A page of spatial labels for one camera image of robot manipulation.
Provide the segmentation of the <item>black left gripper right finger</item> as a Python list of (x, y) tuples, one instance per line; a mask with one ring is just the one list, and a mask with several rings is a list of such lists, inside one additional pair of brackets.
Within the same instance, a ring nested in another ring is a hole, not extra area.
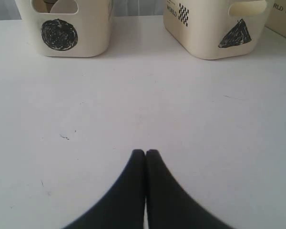
[(159, 151), (146, 152), (146, 204), (150, 229), (227, 229), (175, 180)]

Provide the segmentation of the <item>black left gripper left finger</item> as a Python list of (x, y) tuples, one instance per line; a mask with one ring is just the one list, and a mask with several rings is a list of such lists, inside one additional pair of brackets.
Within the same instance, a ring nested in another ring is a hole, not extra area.
[(146, 158), (132, 151), (118, 179), (106, 194), (66, 229), (142, 229), (147, 190)]

